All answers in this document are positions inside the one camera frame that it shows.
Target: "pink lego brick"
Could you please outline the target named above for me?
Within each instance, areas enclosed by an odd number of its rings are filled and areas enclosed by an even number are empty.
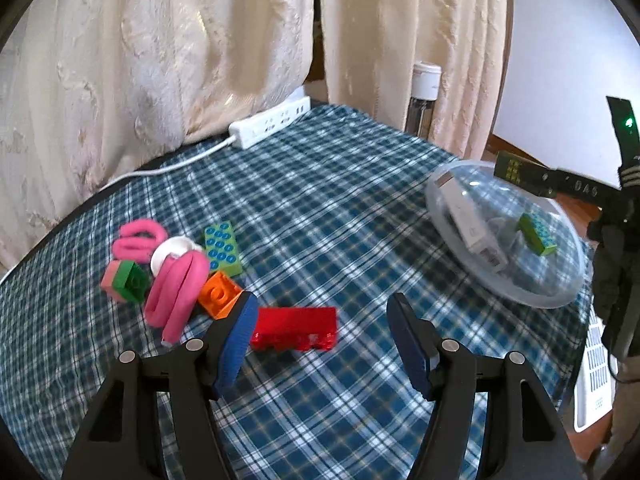
[[[100,286],[103,290],[109,294],[115,301],[118,303],[127,303],[119,293],[112,287],[113,279],[116,276],[116,272],[118,272],[118,267],[120,266],[119,260],[113,260],[109,262],[107,266],[107,270],[104,271],[104,276],[102,277],[102,281],[100,282]]]

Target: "green lego brick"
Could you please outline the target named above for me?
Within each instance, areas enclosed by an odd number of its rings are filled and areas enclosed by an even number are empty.
[[[204,229],[204,245],[209,259],[209,273],[223,270],[229,277],[242,272],[238,244],[231,222],[224,221]]]
[[[518,229],[522,231],[529,248],[538,256],[546,256],[558,248],[544,222],[535,213],[523,213],[518,220]]]
[[[134,303],[142,303],[145,301],[145,293],[150,285],[149,276],[136,263],[129,260],[123,260],[118,266],[116,275],[113,277],[111,286],[125,300]]]

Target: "curtain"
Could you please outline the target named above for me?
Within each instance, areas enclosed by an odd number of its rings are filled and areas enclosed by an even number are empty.
[[[321,0],[330,102],[402,130],[416,60],[443,69],[428,139],[482,156],[497,105],[507,0]]]
[[[110,178],[282,101],[313,0],[34,0],[0,54],[0,264]]]

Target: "white cable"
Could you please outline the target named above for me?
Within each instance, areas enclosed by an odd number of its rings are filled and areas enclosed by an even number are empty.
[[[113,184],[116,184],[117,182],[132,176],[156,176],[156,175],[162,175],[164,173],[169,173],[170,171],[173,171],[173,170],[179,170],[180,168],[184,168],[185,166],[193,164],[194,162],[196,162],[197,160],[200,160],[201,158],[205,158],[207,155],[211,155],[211,153],[215,153],[221,150],[222,148],[226,148],[227,146],[230,146],[231,143],[234,142],[234,140],[236,140],[236,136],[230,136],[225,140],[223,140],[222,142],[217,143],[215,146],[211,146],[208,150],[205,150],[202,153],[192,156],[187,160],[178,162],[177,164],[172,164],[171,166],[165,166],[164,168],[158,168],[157,170],[131,171],[130,173],[122,174],[118,178],[114,178],[113,180],[111,180],[106,186],[101,187],[100,191],[103,191],[108,187],[113,186]]]
[[[0,285],[2,285],[4,283],[4,280],[6,280],[9,277],[9,274],[14,272],[15,267],[17,267],[17,264],[4,273],[4,275],[0,278]]]

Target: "white wall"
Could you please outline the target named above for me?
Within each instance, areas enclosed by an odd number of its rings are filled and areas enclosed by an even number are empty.
[[[606,96],[640,120],[640,46],[610,0],[514,0],[494,134],[551,167],[618,185]]]

